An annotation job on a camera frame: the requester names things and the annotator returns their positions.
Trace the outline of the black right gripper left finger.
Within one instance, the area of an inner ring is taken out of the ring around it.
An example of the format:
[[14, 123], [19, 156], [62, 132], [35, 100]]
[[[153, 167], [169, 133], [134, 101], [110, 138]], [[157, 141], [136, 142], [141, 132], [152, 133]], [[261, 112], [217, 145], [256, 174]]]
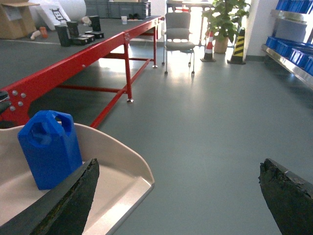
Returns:
[[58, 186], [0, 227], [2, 235], [81, 235], [99, 178], [90, 159]]

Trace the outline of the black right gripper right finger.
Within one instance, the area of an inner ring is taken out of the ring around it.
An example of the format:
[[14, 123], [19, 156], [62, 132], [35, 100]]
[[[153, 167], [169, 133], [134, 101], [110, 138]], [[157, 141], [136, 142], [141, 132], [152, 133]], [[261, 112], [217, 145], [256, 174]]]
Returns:
[[313, 233], [313, 185], [276, 161], [260, 163], [259, 184], [281, 234]]

